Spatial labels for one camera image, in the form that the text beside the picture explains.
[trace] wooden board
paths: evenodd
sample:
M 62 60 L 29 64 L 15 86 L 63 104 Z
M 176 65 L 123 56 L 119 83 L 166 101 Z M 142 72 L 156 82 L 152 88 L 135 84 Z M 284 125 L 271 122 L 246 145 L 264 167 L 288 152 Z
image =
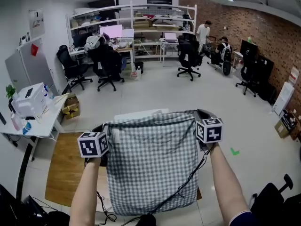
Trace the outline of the wooden board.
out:
M 77 138 L 81 133 L 60 133 L 49 168 L 45 199 L 71 206 L 76 188 L 84 170 L 84 159 L 80 157 Z M 100 167 L 98 171 L 97 190 L 104 197 L 104 205 L 111 211 L 111 201 L 108 190 L 107 171 Z M 197 200 L 201 199 L 198 189 Z M 97 199 L 97 211 L 103 211 L 101 202 Z

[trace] brick wall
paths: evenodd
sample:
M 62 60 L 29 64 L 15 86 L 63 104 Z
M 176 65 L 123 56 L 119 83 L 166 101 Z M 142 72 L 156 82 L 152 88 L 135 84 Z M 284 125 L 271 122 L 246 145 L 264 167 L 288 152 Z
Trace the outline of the brick wall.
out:
M 208 0 L 179 0 L 179 5 L 197 4 L 197 27 L 210 20 L 210 36 L 227 36 L 233 49 L 240 50 L 241 40 L 250 36 L 264 57 L 274 62 L 269 82 L 279 94 L 291 68 L 301 72 L 301 28 L 280 17 L 264 12 L 223 6 Z M 301 114 L 301 78 L 298 79 L 288 108 Z

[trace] white printer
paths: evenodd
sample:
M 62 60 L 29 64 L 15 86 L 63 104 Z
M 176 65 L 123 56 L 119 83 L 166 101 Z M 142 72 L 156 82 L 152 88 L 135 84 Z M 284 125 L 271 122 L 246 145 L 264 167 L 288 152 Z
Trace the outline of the white printer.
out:
M 46 98 L 43 93 L 44 83 L 23 88 L 18 93 L 18 99 L 12 102 L 14 109 L 21 117 L 42 115 L 46 108 Z

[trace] checkered fabric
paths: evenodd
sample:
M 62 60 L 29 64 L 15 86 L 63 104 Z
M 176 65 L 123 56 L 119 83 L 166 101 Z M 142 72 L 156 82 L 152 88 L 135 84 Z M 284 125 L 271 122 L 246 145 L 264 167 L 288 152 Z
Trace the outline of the checkered fabric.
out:
M 154 210 L 187 181 L 198 165 L 193 111 L 111 121 L 109 126 L 115 135 L 109 139 L 107 173 L 110 200 L 118 215 Z M 177 194 L 157 212 L 195 202 L 197 181 L 196 173 L 181 190 L 184 197 Z

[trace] red sticker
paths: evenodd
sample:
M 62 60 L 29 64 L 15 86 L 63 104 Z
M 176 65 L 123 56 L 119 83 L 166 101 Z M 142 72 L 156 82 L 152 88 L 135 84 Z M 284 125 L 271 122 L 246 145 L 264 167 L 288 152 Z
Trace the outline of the red sticker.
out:
M 32 44 L 32 55 L 36 57 L 39 47 Z

